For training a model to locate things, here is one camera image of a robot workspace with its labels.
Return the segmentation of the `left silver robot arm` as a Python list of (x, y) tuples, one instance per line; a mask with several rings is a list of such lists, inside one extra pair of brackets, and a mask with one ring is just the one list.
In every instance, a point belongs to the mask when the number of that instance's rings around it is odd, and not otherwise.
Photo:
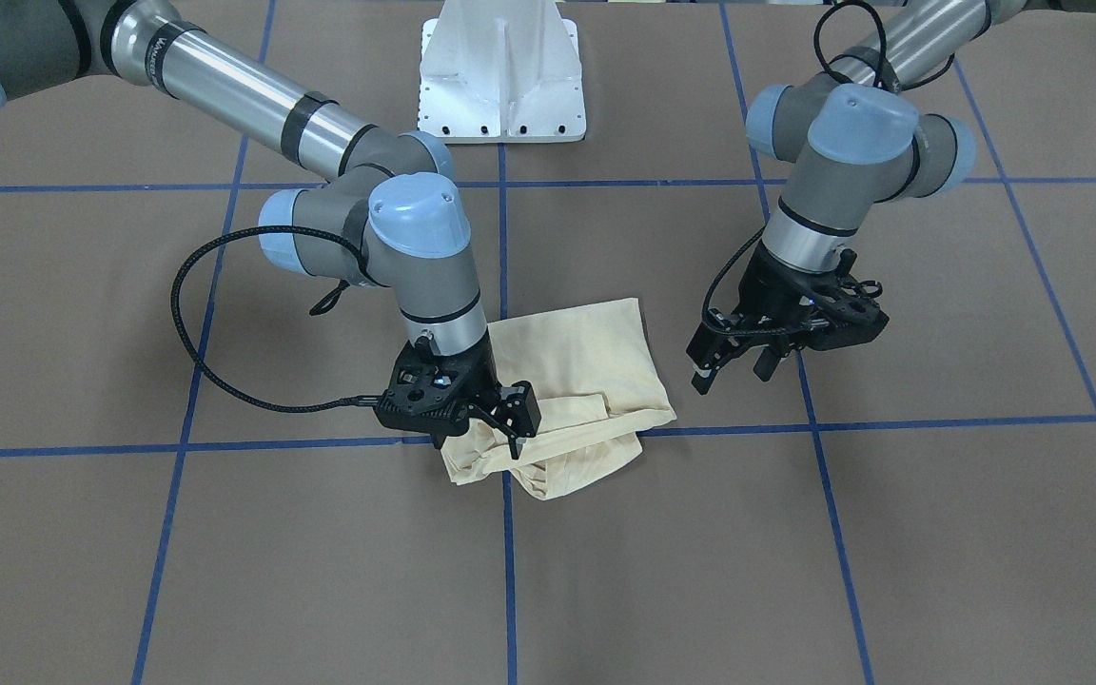
[(795, 351), (865, 345), (882, 333), (882, 286), (852, 276), (853, 235), (875, 204), (954, 189), (977, 160), (966, 123), (920, 113), (905, 92), (940, 78), (987, 30), (1035, 10), (1096, 13), (1096, 1), (907, 1), (888, 21), (871, 10), (874, 33), (833, 57), (813, 35), (819, 71), (808, 82), (758, 92), (745, 116), (750, 147), (794, 172), (740, 247), (750, 260), (734, 311), (704, 304), (687, 349), (697, 393), (752, 350), (766, 383)]

